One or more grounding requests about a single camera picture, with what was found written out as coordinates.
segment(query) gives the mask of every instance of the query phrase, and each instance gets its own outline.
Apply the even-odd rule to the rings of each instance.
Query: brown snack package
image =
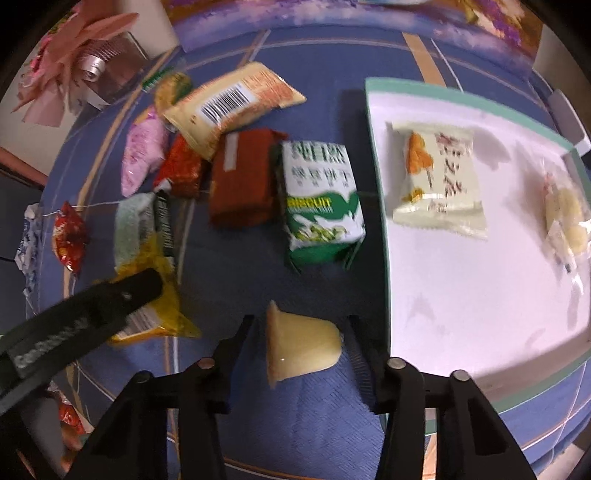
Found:
[[[268,128],[225,135],[214,157],[209,197],[212,225],[243,228],[278,215],[270,148],[286,134]]]

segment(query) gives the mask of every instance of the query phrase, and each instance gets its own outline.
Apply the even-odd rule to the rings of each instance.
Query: green tray rim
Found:
[[[564,137],[559,135],[558,133],[554,132],[552,129],[548,128],[547,126],[539,123],[538,121],[530,118],[527,115],[524,115],[521,112],[513,110],[510,107],[505,105],[501,105],[500,103],[496,103],[492,100],[487,100],[483,97],[478,95],[474,95],[471,93],[461,92],[456,89],[441,87],[439,85],[430,85],[423,82],[418,82],[415,80],[401,80],[401,79],[392,79],[392,78],[381,78],[381,77],[370,77],[365,80],[365,96],[366,96],[366,104],[367,104],[367,113],[368,113],[368,120],[369,120],[369,131],[371,134],[372,139],[372,152],[374,157],[374,168],[376,172],[376,180],[378,183],[379,189],[379,205],[380,211],[382,216],[382,239],[384,241],[384,257],[386,260],[385,268],[385,275],[386,275],[386,287],[387,287],[387,300],[386,300],[386,312],[388,315],[388,328],[387,328],[387,341],[388,345],[391,342],[390,338],[390,311],[392,306],[392,295],[391,295],[391,288],[390,288],[390,275],[389,275],[389,267],[390,267],[390,260],[388,249],[385,247],[387,245],[387,238],[386,238],[386,211],[384,205],[384,195],[383,195],[383,188],[382,188],[382,180],[379,173],[379,165],[376,155],[376,146],[374,141],[374,130],[372,127],[371,122],[371,111],[369,110],[369,94],[376,93],[376,92],[384,92],[384,93],[398,93],[398,94],[406,94],[406,95],[414,95],[414,96],[421,96],[425,98],[433,98],[436,100],[444,100],[446,102],[455,103],[457,105],[465,105],[468,107],[476,108],[488,113],[492,113],[493,115],[500,116],[505,118],[517,125],[521,125],[522,127],[526,127],[533,132],[542,135],[543,137],[547,138],[548,140],[556,143],[557,145],[563,147],[568,153],[570,153],[574,165],[576,166],[577,172],[579,174],[579,178],[581,181],[581,185],[583,186],[583,190],[585,196],[587,197],[587,201],[591,203],[591,181],[587,176],[587,172],[585,170],[583,161],[581,160],[578,152],[576,151],[574,145],[566,140]],[[520,390],[516,393],[508,395],[501,400],[494,401],[492,406],[498,413],[503,413],[507,410],[515,408],[522,403],[531,400],[538,395],[541,395],[545,391],[549,390],[551,387],[558,384],[560,381],[564,380],[570,374],[572,374],[576,369],[578,369],[583,363],[585,363],[591,357],[591,348],[587,350],[583,355],[580,355],[576,360],[566,365],[564,368],[558,370],[557,372],[549,375],[546,379],[532,385],[530,387],[526,387],[523,390]],[[436,431],[436,422],[434,420],[430,420],[426,424],[426,435],[430,435]]]

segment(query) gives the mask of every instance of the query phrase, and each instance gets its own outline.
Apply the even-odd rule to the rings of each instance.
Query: snack package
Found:
[[[164,193],[138,193],[121,202],[115,216],[113,281],[154,268],[163,281],[162,295],[127,317],[127,327],[111,338],[131,343],[154,336],[198,338],[199,330],[180,312],[174,276],[173,240]]]
[[[198,198],[206,164],[209,163],[189,147],[181,134],[177,134],[154,179],[154,191],[170,192],[175,197]]]
[[[142,84],[144,92],[154,92],[154,106],[161,118],[164,112],[186,96],[193,88],[191,78],[183,72],[184,62],[176,67],[167,67],[152,75]]]
[[[53,380],[49,384],[49,387],[47,387],[47,391],[51,392],[51,395],[59,404],[60,421],[67,423],[70,427],[74,428],[78,435],[84,435],[86,431],[78,412],[72,405],[72,402],[66,398]]]
[[[29,297],[37,283],[37,250],[43,219],[39,204],[29,205],[25,210],[25,222],[21,243],[18,246],[14,261],[18,269],[25,275],[25,297]]]
[[[88,244],[84,220],[68,202],[56,213],[51,236],[51,247],[57,259],[74,274],[80,272]]]
[[[349,268],[365,224],[345,146],[283,142],[278,171],[292,265],[342,260]]]
[[[204,83],[164,116],[197,153],[210,160],[224,132],[248,125],[274,108],[305,101],[300,92],[255,61]]]
[[[270,149],[287,135],[268,128],[234,132],[222,137],[212,166],[209,222],[243,228],[279,215],[277,181]]]
[[[546,242],[564,265],[566,273],[582,286],[578,264],[591,257],[589,204],[569,174],[544,162]]]
[[[449,125],[392,128],[404,136],[407,172],[394,221],[486,239],[486,219],[472,163],[473,132]]]
[[[168,130],[151,106],[134,121],[127,134],[121,164],[121,193],[130,197],[141,187],[146,176],[160,168]]]

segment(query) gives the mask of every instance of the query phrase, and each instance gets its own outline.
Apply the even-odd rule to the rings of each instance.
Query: cream snack package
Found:
[[[274,108],[306,101],[300,92],[257,61],[204,83],[164,112],[198,154],[211,160],[220,136]]]
[[[406,179],[396,223],[486,238],[472,161],[473,132],[450,125],[392,126],[404,137]]]

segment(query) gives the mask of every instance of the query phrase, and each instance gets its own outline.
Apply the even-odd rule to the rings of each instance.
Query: orange illustration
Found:
[[[425,139],[416,132],[413,132],[408,139],[407,172],[418,175],[425,169],[429,186],[433,188],[431,171],[433,169],[433,157],[425,150]]]

